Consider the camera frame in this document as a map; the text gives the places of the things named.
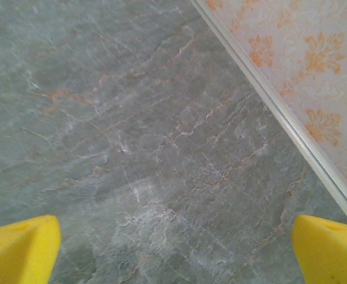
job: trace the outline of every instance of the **floor trim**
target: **floor trim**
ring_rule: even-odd
[[[347,216],[347,181],[332,164],[327,155],[309,135],[304,125],[298,120],[278,92],[268,82],[261,71],[253,64],[235,38],[223,23],[202,0],[191,0],[205,22],[225,46],[247,79],[256,89],[280,125],[290,136],[296,147],[318,175],[326,189]]]

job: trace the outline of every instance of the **patterned wallpaper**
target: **patterned wallpaper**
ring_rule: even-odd
[[[347,180],[347,1],[203,1]]]

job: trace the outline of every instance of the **gray marble tile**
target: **gray marble tile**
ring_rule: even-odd
[[[186,0],[0,0],[0,225],[54,214],[50,283],[303,283],[347,222]]]

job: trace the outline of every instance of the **metal edge strip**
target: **metal edge strip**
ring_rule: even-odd
[[[190,0],[347,216],[347,181],[205,1]]]

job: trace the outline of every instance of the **marble floor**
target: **marble floor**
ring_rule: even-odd
[[[0,225],[54,214],[50,283],[303,283],[347,222],[189,0],[0,0]]]

